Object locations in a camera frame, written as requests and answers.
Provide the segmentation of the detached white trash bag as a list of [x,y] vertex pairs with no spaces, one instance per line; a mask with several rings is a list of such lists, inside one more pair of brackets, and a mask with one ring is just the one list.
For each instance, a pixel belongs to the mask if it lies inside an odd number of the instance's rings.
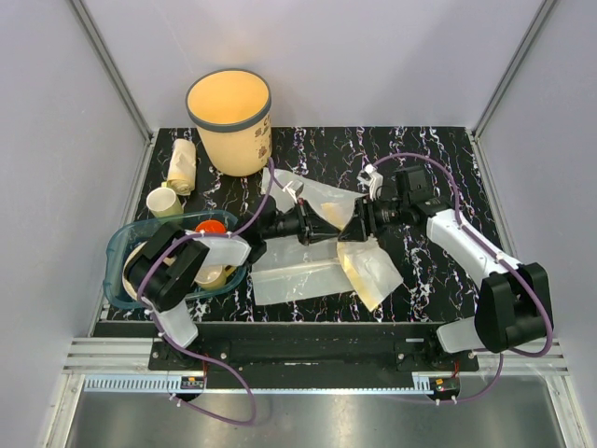
[[[271,197],[279,210],[286,212],[294,205],[284,187],[298,181],[303,184],[300,197],[339,229],[348,223],[354,200],[362,195],[282,169],[275,171],[275,178]],[[404,282],[374,237],[364,243],[340,243],[333,238],[302,245],[294,235],[267,242],[267,252],[253,265],[251,279],[258,306],[354,291],[369,311]]]

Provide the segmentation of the white trash bag roll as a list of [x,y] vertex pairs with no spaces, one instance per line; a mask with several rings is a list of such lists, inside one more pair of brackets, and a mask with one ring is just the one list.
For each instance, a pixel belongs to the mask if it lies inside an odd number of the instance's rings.
[[186,139],[176,139],[166,180],[162,186],[172,189],[179,196],[189,196],[196,186],[197,150]]

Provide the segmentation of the yellow trash bin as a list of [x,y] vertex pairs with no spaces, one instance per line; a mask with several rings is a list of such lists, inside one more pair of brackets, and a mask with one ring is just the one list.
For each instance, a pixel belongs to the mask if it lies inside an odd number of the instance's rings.
[[272,153],[271,89],[260,75],[224,69],[196,80],[186,109],[212,165],[222,174],[259,172]]

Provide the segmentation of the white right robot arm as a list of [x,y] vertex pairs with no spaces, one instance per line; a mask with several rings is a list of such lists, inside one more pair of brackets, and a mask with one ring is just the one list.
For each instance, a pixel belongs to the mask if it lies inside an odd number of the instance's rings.
[[545,345],[535,355],[548,352],[553,322],[548,274],[540,264],[523,264],[493,245],[434,193],[421,167],[398,170],[396,196],[388,200],[379,196],[383,177],[373,165],[359,179],[368,195],[355,200],[341,242],[364,242],[391,226],[411,226],[452,257],[479,290],[474,316],[438,327],[437,338],[423,347],[429,367],[444,370],[468,350],[519,353],[523,344],[538,339]]

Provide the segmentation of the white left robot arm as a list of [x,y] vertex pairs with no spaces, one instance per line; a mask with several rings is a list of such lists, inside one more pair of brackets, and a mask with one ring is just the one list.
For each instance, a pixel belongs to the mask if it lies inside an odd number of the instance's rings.
[[312,245],[339,235],[337,226],[307,201],[299,199],[282,212],[267,197],[256,211],[243,216],[231,236],[209,231],[193,234],[172,221],[162,224],[125,262],[122,282],[131,286],[135,299],[172,343],[169,359],[189,370],[200,362],[201,347],[194,342],[199,331],[185,301],[201,268],[253,264],[267,252],[267,242],[276,238],[290,236]]

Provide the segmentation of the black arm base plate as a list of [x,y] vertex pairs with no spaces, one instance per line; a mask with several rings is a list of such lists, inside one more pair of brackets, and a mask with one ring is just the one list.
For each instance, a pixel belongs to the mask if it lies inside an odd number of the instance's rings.
[[233,367],[372,365],[397,371],[475,372],[470,351],[447,354],[434,323],[200,323],[189,350]]

